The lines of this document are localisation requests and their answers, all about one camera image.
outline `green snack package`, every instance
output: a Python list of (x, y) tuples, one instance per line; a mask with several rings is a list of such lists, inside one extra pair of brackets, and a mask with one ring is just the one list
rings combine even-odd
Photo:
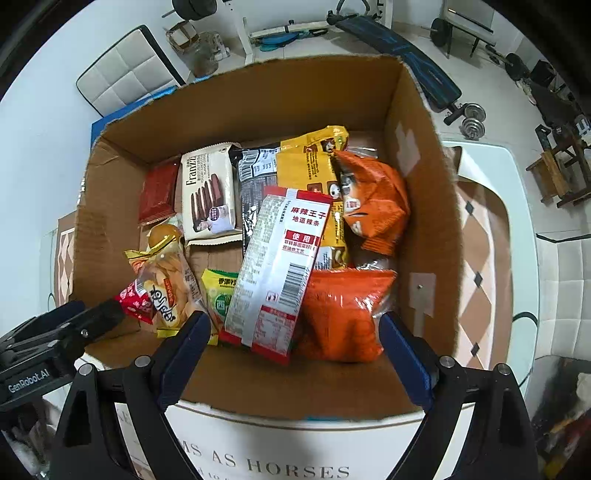
[(226, 321), (226, 314), (230, 307), (237, 278), (238, 273), (228, 273), (221, 270), (205, 270), (201, 276), (201, 281), (207, 292), (207, 311), (218, 332)]

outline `orange snack bag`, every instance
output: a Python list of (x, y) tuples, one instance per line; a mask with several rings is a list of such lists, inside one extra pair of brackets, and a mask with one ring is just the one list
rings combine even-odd
[(296, 354), (337, 362), (377, 359), (384, 349), (372, 312), (395, 277), (393, 270), (313, 270), (301, 307)]
[(341, 190), (345, 221), (366, 238), (361, 248), (394, 255), (410, 215), (404, 180), (391, 166), (369, 157), (333, 150), (343, 170)]

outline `white chair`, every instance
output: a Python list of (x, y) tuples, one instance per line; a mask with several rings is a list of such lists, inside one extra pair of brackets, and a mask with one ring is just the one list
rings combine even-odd
[(540, 325), (535, 356), (591, 360), (591, 235), (537, 235)]
[(76, 80), (102, 116), (173, 85), (185, 82), (145, 25), (117, 41)]

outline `red snack package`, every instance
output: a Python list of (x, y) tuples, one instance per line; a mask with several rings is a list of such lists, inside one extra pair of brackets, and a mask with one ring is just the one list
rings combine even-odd
[(366, 239), (361, 248), (394, 255), (410, 215), (404, 180), (390, 165), (373, 158), (338, 150), (333, 155), (343, 170), (345, 221), (353, 233)]
[(159, 222), (174, 215), (174, 189), (180, 162), (157, 165), (146, 175), (139, 197), (140, 225)]
[(116, 295), (115, 300), (119, 301), (121, 308), (127, 315), (152, 325), (154, 306), (139, 279), (134, 280), (127, 288)]
[(384, 349), (372, 313), (395, 277), (393, 270), (313, 270), (295, 353), (337, 362), (377, 359)]

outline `white snack package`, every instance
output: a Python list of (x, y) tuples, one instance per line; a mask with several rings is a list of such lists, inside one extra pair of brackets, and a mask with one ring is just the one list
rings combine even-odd
[(181, 158), (183, 231), (189, 245), (216, 245), (242, 239), (236, 229), (232, 165), (235, 143), (200, 148)]
[(332, 199), (281, 187), (265, 191), (220, 338), (283, 362)]

